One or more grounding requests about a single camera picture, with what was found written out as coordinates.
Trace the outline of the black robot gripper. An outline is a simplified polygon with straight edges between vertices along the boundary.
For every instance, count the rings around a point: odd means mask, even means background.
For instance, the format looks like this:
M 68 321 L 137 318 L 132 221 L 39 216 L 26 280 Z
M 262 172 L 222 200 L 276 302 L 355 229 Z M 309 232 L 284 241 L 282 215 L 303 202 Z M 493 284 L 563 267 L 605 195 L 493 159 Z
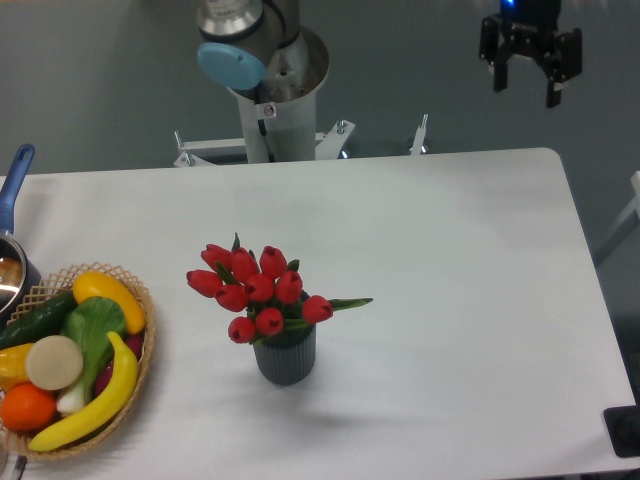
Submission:
M 536 60 L 547 78 L 546 107 L 561 102 L 562 85 L 582 73 L 582 30 L 558 33 L 560 0 L 501 1 L 499 14 L 481 22 L 479 58 L 493 72 L 493 90 L 508 86 L 508 60 Z

